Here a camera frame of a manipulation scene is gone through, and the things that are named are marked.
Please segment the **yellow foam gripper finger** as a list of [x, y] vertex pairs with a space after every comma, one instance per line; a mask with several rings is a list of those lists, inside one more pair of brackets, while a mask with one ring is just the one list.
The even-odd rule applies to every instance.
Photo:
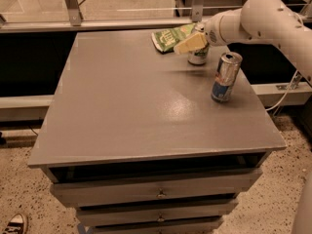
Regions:
[[197, 51], [203, 49], [207, 46], [208, 41], [206, 37], [201, 32], [194, 32], [191, 33], [188, 37], [184, 40], [179, 41], [174, 46], [174, 52], [177, 55], [185, 54], [192, 51]]

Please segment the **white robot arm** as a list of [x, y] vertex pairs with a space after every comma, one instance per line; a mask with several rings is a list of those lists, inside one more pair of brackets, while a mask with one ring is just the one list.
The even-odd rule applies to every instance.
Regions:
[[[203, 24], [210, 44], [272, 45], [311, 78], [311, 30], [281, 0], [248, 0]], [[311, 141], [293, 123], [278, 126], [287, 149], [268, 158], [263, 177], [214, 234], [311, 234]]]

